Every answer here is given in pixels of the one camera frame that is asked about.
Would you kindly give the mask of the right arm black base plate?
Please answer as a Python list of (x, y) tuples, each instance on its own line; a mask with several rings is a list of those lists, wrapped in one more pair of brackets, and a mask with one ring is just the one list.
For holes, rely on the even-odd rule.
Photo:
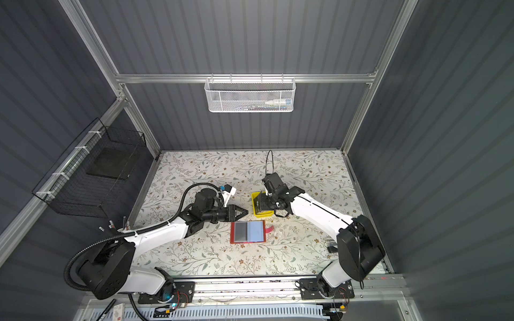
[(336, 288), (321, 284), (322, 279), (301, 278), (294, 282), (300, 291), (303, 300), (338, 299), (349, 300), (355, 298), (351, 281), (346, 281)]

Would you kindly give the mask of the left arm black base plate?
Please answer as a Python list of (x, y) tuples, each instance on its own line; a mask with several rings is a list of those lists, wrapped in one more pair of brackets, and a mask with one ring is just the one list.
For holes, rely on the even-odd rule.
[(154, 295), (141, 294), (139, 304), (186, 304), (191, 303), (195, 292), (195, 282), (166, 282)]

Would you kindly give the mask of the black pen on ledge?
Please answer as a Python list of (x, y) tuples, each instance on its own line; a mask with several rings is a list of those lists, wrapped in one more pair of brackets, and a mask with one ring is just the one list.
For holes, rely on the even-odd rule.
[(107, 305), (107, 307), (99, 314), (96, 321), (103, 321), (107, 317), (108, 313), (111, 311), (111, 309), (114, 307), (115, 304), (116, 304), (116, 299), (112, 299), (109, 302), (109, 304)]

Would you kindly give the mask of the small white red box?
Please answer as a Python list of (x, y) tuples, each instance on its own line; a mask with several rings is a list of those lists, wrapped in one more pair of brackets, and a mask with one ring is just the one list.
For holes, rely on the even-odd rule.
[(112, 309), (112, 321), (123, 321), (124, 304), (116, 304)]

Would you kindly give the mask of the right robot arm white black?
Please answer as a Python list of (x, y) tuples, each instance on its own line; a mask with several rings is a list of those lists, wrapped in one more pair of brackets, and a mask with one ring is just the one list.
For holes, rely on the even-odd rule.
[(277, 173), (267, 174), (262, 182), (266, 205), (307, 220), (337, 243), (338, 258), (317, 276), (317, 287), (321, 292), (336, 289), (350, 280), (363, 283), (385, 258), (384, 246), (366, 216), (342, 214), (317, 201), (303, 189), (288, 187)]

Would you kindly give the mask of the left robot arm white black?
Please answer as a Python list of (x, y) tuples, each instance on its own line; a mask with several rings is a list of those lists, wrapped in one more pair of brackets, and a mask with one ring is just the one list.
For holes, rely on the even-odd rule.
[(230, 185), (217, 187), (200, 183), (193, 203), (182, 198), (177, 212), (160, 223), (138, 230), (114, 231), (73, 255), (65, 265), (65, 283), (79, 291), (91, 292), (104, 300), (115, 294), (158, 294), (172, 282), (162, 269), (138, 268), (134, 261), (166, 243), (188, 238), (205, 223), (236, 222), (248, 210), (229, 202), (236, 192)]

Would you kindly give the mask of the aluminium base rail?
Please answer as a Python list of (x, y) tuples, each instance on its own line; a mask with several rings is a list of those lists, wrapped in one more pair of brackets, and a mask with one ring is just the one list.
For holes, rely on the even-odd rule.
[(410, 297), (410, 290), (401, 274), (371, 274), (361, 287), (351, 281), (355, 298), (349, 300), (303, 300), (294, 282), (315, 276), (242, 276), (177, 278), (175, 282), (195, 282), (191, 305), (207, 304), (264, 304), (266, 302), (357, 302), (399, 301)]

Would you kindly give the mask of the yellow plastic card tray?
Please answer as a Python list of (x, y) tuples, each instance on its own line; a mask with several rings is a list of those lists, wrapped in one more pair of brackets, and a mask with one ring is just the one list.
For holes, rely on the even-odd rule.
[(274, 210), (264, 210), (260, 208), (260, 195), (262, 194), (262, 191), (254, 192), (251, 195), (252, 198), (252, 209), (253, 214), (256, 218), (266, 218), (266, 217), (272, 217), (274, 215)]

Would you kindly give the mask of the white tube in basket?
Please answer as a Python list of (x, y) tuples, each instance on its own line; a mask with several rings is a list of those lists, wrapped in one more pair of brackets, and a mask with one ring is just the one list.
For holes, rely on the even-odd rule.
[(265, 106), (275, 106), (278, 108), (286, 108), (293, 105), (293, 99), (291, 98), (279, 98), (274, 100), (268, 100), (264, 103)]

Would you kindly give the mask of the red leather card holder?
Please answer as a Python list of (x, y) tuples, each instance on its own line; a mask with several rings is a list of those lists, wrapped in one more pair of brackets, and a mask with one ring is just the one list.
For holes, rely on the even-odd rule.
[(231, 224), (230, 243), (264, 243), (266, 237), (274, 231), (274, 226), (267, 226), (261, 221), (237, 221)]

